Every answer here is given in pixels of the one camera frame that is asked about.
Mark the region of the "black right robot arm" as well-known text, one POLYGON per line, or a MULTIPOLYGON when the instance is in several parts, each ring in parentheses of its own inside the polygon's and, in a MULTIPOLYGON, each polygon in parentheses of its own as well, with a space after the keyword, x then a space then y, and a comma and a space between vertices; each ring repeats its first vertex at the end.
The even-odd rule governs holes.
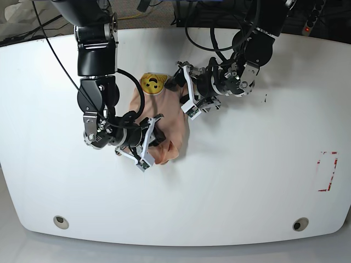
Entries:
POLYGON ((84 141, 99 150, 113 145, 117 155, 133 160, 146 171, 155 163, 148 148, 165 139, 155 124, 163 115, 136 120, 145 109, 145 95, 139 81, 117 67, 117 15, 98 1, 53 1, 53 6, 74 26, 78 47, 77 74, 81 78, 77 103, 83 112, 84 141), (129 78, 136 86, 139 107, 118 116, 120 99, 115 74, 129 78))

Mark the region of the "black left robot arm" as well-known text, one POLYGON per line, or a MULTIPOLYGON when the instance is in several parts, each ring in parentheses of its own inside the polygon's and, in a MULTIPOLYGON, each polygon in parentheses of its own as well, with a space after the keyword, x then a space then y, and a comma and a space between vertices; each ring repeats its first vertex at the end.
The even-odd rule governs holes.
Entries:
POLYGON ((165 87, 174 90, 178 85, 186 87, 187 94, 181 100, 182 111, 195 119, 202 112, 220 109, 218 96, 243 97, 249 95, 261 67, 273 54, 273 44, 282 32, 286 17, 294 1, 253 1, 240 30, 229 47, 233 53, 226 58, 219 48, 215 28, 220 19, 217 15, 210 27, 211 52, 216 57, 209 59, 206 67, 195 67, 189 62, 178 62, 178 70, 166 82, 165 87))

